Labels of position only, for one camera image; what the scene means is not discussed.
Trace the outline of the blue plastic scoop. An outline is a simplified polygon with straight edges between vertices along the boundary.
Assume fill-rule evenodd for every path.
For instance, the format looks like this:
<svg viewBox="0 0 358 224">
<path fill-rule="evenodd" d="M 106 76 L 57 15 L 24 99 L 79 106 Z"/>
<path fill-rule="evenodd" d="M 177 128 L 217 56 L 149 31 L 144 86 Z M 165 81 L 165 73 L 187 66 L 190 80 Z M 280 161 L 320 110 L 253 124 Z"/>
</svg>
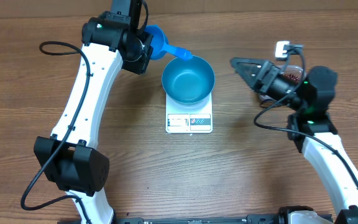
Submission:
<svg viewBox="0 0 358 224">
<path fill-rule="evenodd" d="M 153 48 L 151 60 L 159 60 L 169 53 L 182 60 L 190 60 L 193 58 L 191 52 L 187 49 L 176 47 L 169 44 L 167 36 L 158 25 L 150 25 L 145 28 L 146 33 L 153 35 L 151 47 Z"/>
</svg>

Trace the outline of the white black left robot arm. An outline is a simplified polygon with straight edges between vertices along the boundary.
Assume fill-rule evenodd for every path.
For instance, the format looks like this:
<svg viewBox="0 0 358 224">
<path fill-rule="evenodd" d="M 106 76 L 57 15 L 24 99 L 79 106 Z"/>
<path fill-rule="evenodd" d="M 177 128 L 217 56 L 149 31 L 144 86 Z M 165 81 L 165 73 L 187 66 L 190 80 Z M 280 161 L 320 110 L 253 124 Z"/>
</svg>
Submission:
<svg viewBox="0 0 358 224">
<path fill-rule="evenodd" d="M 112 85 L 122 70 L 143 74 L 152 55 L 152 35 L 140 12 L 145 1 L 114 1 L 110 10 L 83 25 L 81 55 L 69 100 L 49 137 L 38 137 L 34 153 L 40 174 L 74 201 L 80 223 L 113 223 L 104 190 L 109 159 L 97 150 L 99 127 Z"/>
</svg>

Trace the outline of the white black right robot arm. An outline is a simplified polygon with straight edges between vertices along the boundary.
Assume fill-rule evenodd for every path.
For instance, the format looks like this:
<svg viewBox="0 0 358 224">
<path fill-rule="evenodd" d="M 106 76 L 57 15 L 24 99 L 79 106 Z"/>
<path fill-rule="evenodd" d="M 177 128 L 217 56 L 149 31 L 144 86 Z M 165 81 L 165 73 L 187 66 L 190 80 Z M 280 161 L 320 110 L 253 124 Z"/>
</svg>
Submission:
<svg viewBox="0 0 358 224">
<path fill-rule="evenodd" d="M 328 113 L 337 73 L 316 66 L 294 82 L 268 60 L 234 57 L 230 63 L 253 91 L 294 110 L 282 131 L 318 173 L 335 209 L 335 222 L 358 223 L 358 170 Z"/>
</svg>

